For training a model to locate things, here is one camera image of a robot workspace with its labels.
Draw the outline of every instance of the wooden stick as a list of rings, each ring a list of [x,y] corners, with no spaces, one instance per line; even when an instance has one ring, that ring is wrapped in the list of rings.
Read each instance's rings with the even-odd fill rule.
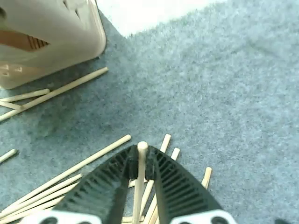
[[[144,220],[144,216],[141,216],[139,222],[142,222],[143,220]],[[121,220],[122,223],[131,223],[132,221],[133,221],[132,216],[123,217],[122,220]]]
[[[66,188],[63,188],[61,190],[58,190],[52,194],[48,194],[47,196],[45,197],[40,197],[41,194],[37,195],[36,197],[33,197],[21,204],[18,204],[6,211],[3,211],[0,213],[0,219],[3,218],[3,217],[6,217],[8,215],[16,215],[18,213],[21,213],[23,211],[26,211],[26,210],[29,210],[31,208],[34,208],[44,202],[47,202],[47,201],[50,201],[52,200],[53,198],[56,198],[58,196],[61,196],[67,192],[69,192],[71,189],[73,189],[78,183],[74,183]]]
[[[30,210],[27,210],[25,212],[19,213],[19,214],[15,215],[15,216],[10,216],[10,217],[4,218],[4,219],[0,220],[0,224],[7,224],[7,223],[13,222],[15,220],[18,220],[20,218],[23,218],[25,216],[29,216],[29,215],[37,212],[37,211],[41,211],[41,210],[50,208],[52,206],[55,206],[62,199],[63,199],[63,197],[59,197],[59,198],[57,198],[57,199],[55,199],[53,201],[49,201],[49,202],[47,202],[45,204],[42,204],[40,206],[37,206],[37,207],[35,207],[33,209],[30,209]]]
[[[14,154],[16,154],[18,152],[18,150],[16,149],[12,149],[9,152],[5,153],[3,156],[0,157],[0,164],[2,162],[4,162],[5,160],[9,159],[10,157],[12,157]]]
[[[82,162],[78,163],[77,165],[73,166],[72,168],[64,171],[63,173],[59,174],[58,176],[54,177],[52,180],[49,180],[42,186],[36,188],[35,190],[31,191],[29,194],[25,195],[24,197],[20,198],[16,202],[12,203],[10,206],[8,206],[6,209],[15,206],[16,204],[20,204],[33,196],[37,195],[38,193],[44,191],[48,187],[52,186],[53,184],[57,183],[58,181],[64,179],[68,175],[76,172],[77,170],[81,169],[83,166],[95,161],[96,159],[100,158],[101,156],[105,155],[106,153],[110,152],[111,150],[117,148],[118,146],[124,144],[125,142],[129,141],[131,139],[131,135],[127,134],[126,136],[122,137],[121,139],[118,139],[116,142],[112,143],[111,145],[103,148],[102,150],[98,151],[97,153],[93,154],[92,156],[88,157],[87,159],[83,160]]]
[[[153,215],[149,220],[149,224],[155,224],[157,220],[158,220],[158,206],[155,207]]]
[[[12,97],[2,98],[2,99],[0,99],[0,101],[14,102],[14,101],[22,100],[22,99],[28,99],[28,98],[32,98],[32,97],[38,97],[38,96],[46,95],[49,92],[50,92],[49,89],[43,89],[43,90],[28,92],[28,93],[24,93],[24,94],[12,96]]]
[[[165,153],[166,152],[166,149],[168,147],[168,144],[170,142],[170,139],[171,139],[171,135],[170,134],[166,134],[164,139],[163,139],[163,142],[162,142],[162,145],[160,147],[160,151]],[[152,190],[154,186],[154,181],[153,180],[150,180],[147,185],[146,185],[146,188],[145,188],[145,191],[143,193],[143,196],[142,196],[142,201],[141,201],[141,209],[140,209],[140,216],[142,215],[143,213],[143,210],[145,208],[145,205],[146,205],[146,202],[148,201],[149,199],[149,196],[150,196],[150,192]]]
[[[149,224],[150,223],[150,219],[151,219],[152,215],[154,214],[156,205],[157,205],[157,196],[155,194],[153,200],[151,201],[151,203],[149,205],[149,209],[148,209],[148,212],[145,215],[143,224]]]
[[[43,96],[41,96],[41,97],[39,97],[37,99],[34,99],[34,100],[30,101],[29,103],[24,104],[23,105],[23,109],[21,109],[21,110],[13,110],[13,111],[10,111],[8,113],[5,113],[5,114],[1,115],[0,116],[0,122],[6,120],[6,119],[8,119],[8,118],[10,118],[10,117],[12,117],[12,116],[14,116],[16,114],[19,114],[19,113],[21,113],[21,112],[23,112],[23,111],[25,111],[25,110],[33,107],[33,106],[36,106],[36,105],[38,105],[38,104],[40,104],[40,103],[42,103],[42,102],[44,102],[44,101],[46,101],[48,99],[51,99],[51,98],[53,98],[53,97],[55,97],[55,96],[57,96],[57,95],[59,95],[61,93],[64,93],[64,92],[66,92],[66,91],[68,91],[68,90],[70,90],[72,88],[75,88],[78,85],[86,83],[87,81],[89,81],[89,80],[91,80],[93,78],[96,78],[97,76],[102,75],[103,73],[105,73],[107,71],[108,71],[107,67],[106,68],[102,68],[102,69],[97,70],[97,71],[94,71],[94,72],[92,72],[92,73],[90,73],[90,74],[88,74],[88,75],[86,75],[86,76],[84,76],[82,78],[77,79],[74,82],[71,82],[71,83],[69,83],[69,84],[67,84],[67,85],[65,85],[63,87],[60,87],[59,89],[56,89],[56,90],[54,90],[54,91],[52,91],[52,92],[50,92],[50,93],[48,93],[46,95],[43,95]]]
[[[210,179],[212,174],[212,168],[207,167],[205,171],[204,178],[202,179],[201,185],[204,186],[206,189],[209,187]]]
[[[143,193],[143,180],[145,177],[145,161],[146,153],[148,151],[148,144],[145,141],[141,141],[137,145],[138,149],[138,178],[134,191],[134,205],[133,205],[133,224],[138,224],[140,219],[141,200]]]
[[[171,155],[171,158],[173,160],[177,160],[179,151],[180,151],[179,148],[174,148],[174,150],[172,152],[172,155]],[[143,224],[149,224],[150,223],[150,220],[151,220],[151,218],[152,218],[152,216],[153,216],[153,214],[155,212],[156,205],[157,205],[157,196],[154,195],[154,198],[153,198],[152,202],[150,203],[149,210],[148,210],[148,212],[145,215]]]
[[[0,106],[8,107],[8,108],[15,109],[15,110],[18,110],[18,111],[23,109],[23,106],[20,106],[20,105],[17,105],[17,104],[12,104],[12,103],[9,103],[9,102],[3,102],[1,100],[0,100]]]
[[[129,182],[129,185],[128,185],[128,188],[134,187],[135,185],[136,185],[136,180],[130,181],[130,182]]]

